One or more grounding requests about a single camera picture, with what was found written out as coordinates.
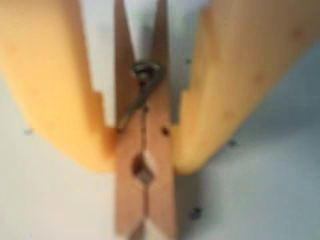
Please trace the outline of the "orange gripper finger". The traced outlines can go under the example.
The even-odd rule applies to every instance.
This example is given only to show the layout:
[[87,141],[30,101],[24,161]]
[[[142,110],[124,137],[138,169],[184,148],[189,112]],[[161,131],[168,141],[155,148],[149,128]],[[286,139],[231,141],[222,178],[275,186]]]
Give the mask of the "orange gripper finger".
[[115,131],[91,85],[79,1],[1,1],[0,73],[44,140],[90,171],[114,170]]
[[210,0],[172,129],[180,175],[201,169],[320,37],[317,0]]

